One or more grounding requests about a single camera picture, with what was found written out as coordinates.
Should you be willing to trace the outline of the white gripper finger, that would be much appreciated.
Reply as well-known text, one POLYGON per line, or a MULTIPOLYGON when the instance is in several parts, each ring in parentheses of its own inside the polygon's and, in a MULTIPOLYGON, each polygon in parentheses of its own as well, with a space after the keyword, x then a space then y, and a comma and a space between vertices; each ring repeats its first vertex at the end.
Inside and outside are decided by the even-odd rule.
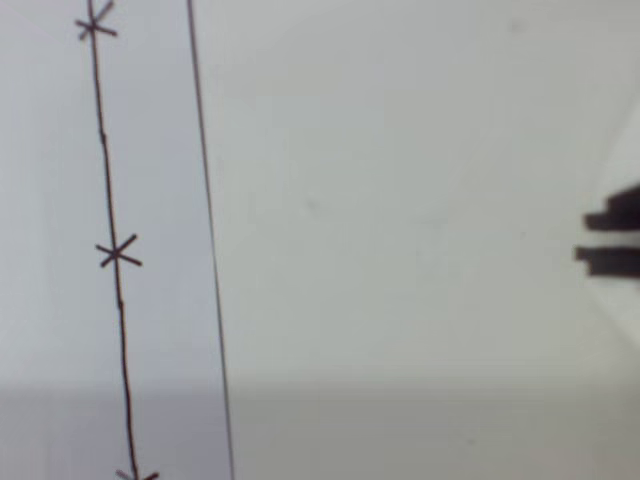
POLYGON ((591 231, 639 230, 639 135, 620 137, 605 164, 596 198, 600 208, 584 215, 591 231))
POLYGON ((584 265, 586 284, 604 313, 639 349, 639 249, 577 246, 574 260, 584 265))

